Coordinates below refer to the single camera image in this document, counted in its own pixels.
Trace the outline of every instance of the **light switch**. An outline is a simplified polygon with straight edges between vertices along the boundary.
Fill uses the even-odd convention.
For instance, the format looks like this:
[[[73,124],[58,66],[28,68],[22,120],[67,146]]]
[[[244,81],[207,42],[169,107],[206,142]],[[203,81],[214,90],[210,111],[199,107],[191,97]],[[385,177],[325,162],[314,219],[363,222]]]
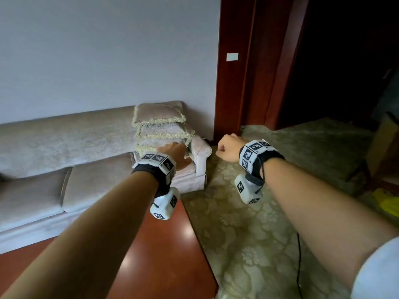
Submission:
[[[228,53],[226,57],[226,61],[237,61],[238,53]]]

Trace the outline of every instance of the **sofa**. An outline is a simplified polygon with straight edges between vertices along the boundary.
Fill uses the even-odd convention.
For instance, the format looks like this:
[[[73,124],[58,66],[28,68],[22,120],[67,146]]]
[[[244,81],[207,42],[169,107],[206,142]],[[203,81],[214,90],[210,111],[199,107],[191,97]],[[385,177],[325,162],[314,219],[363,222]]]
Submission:
[[[0,254],[59,235],[131,174],[133,110],[0,125]],[[198,135],[188,148],[193,162],[172,181],[181,193],[204,188],[212,153]]]

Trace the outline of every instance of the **carpet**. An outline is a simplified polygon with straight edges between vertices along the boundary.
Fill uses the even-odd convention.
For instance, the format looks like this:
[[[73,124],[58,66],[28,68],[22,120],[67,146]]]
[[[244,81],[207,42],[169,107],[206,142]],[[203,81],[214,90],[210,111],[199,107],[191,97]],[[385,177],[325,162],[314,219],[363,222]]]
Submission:
[[[344,181],[345,177],[365,155],[373,134],[322,119],[278,131],[246,126],[242,136],[265,139],[288,161],[352,194],[363,182],[362,176],[350,183]],[[220,160],[213,153],[207,163],[206,189],[182,195],[218,281],[217,298],[299,298],[296,231],[266,186],[258,203],[246,205],[241,201],[233,182],[242,172],[238,164]],[[349,298],[350,291],[322,267],[303,241],[301,246],[303,297]]]

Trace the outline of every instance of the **glossy table surface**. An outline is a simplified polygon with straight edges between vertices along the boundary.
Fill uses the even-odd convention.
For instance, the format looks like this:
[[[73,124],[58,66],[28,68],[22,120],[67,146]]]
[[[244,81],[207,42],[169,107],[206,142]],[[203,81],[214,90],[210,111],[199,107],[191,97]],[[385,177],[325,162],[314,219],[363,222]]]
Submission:
[[[0,255],[0,294],[53,239]],[[210,299],[217,282],[181,201],[171,219],[147,211],[109,292],[109,299]]]

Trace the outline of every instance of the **fist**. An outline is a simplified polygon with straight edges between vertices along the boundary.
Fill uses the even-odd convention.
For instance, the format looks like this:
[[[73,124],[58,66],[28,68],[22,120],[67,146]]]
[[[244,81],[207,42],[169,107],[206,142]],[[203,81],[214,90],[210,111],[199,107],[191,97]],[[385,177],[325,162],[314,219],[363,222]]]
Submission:
[[[249,143],[249,141],[234,133],[232,135],[226,134],[217,144],[216,155],[226,161],[238,162],[240,149],[246,143]]]
[[[186,155],[186,145],[183,143],[173,142],[167,144],[161,148],[158,148],[158,152],[167,154],[173,158],[176,162],[176,171],[184,169],[191,164],[191,158],[184,158]]]

